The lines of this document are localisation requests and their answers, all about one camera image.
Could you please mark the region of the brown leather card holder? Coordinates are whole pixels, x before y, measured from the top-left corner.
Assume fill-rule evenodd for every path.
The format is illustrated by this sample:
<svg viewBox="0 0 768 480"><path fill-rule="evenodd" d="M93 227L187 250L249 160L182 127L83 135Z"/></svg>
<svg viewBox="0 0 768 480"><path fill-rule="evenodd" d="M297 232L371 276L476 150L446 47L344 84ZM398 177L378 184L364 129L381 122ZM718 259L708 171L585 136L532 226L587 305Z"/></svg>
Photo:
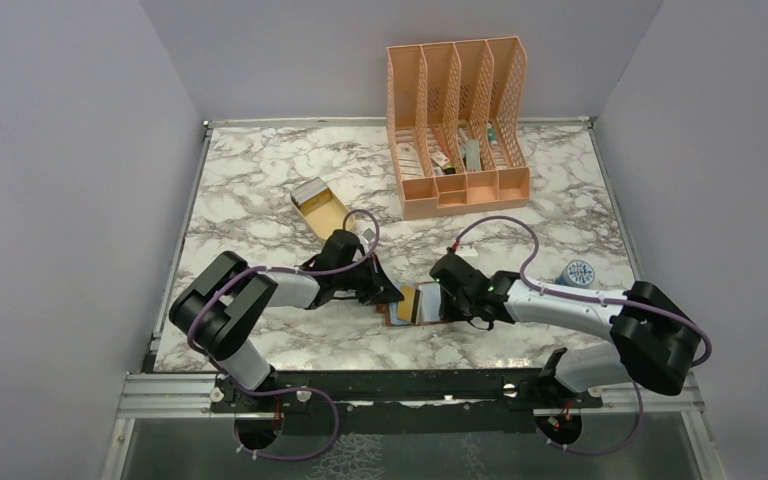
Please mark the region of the brown leather card holder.
<svg viewBox="0 0 768 480"><path fill-rule="evenodd" d="M398 284L400 289L402 285L415 285L421 291L420 303L420 323L418 325L396 326L391 322L391 315L394 313L395 304L390 303L386 306L381 305L378 311L383 315L383 325L386 327L421 327L431 325L442 325L451 323L442 315L442 295L440 287L435 282L424 282L419 284Z"/></svg>

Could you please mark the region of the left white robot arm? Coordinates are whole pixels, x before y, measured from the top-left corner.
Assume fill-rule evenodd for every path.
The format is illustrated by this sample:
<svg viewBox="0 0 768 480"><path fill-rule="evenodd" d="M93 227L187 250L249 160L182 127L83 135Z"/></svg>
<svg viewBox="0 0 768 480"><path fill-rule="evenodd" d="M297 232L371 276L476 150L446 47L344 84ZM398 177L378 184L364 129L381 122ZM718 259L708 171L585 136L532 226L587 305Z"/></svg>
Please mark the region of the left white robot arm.
<svg viewBox="0 0 768 480"><path fill-rule="evenodd" d="M339 292L363 305L404 299L359 236L337 229L298 269L252 267L238 254L222 252L173 301L168 318L194 350L237 381L239 401L258 411L273 401L275 387L273 366L249 339L264 310L313 310Z"/></svg>

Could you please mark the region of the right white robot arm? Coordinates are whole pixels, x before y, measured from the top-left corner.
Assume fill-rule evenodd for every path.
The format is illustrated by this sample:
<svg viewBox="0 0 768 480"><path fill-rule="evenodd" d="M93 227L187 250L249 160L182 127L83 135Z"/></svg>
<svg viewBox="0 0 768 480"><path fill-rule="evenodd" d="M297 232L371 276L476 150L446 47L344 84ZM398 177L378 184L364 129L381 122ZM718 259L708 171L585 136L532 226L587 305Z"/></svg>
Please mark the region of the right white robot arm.
<svg viewBox="0 0 768 480"><path fill-rule="evenodd" d="M552 407L591 387L629 381L676 396L706 340L650 282L637 281L628 290L584 291L509 271L487 277L453 252L438 260L430 275L440 287L445 319L541 323L602 339L594 347L563 350L547 363L537 393Z"/></svg>

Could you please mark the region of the gold credit card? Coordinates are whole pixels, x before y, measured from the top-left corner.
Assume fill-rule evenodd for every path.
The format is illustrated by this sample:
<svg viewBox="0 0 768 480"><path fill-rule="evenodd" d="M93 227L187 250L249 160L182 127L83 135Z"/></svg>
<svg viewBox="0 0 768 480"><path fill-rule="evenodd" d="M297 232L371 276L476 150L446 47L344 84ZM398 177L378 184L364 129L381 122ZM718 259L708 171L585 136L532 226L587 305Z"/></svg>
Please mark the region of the gold credit card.
<svg viewBox="0 0 768 480"><path fill-rule="evenodd" d="M402 299L395 304L391 322L396 326L418 325L420 323L421 291L415 285L400 287Z"/></svg>

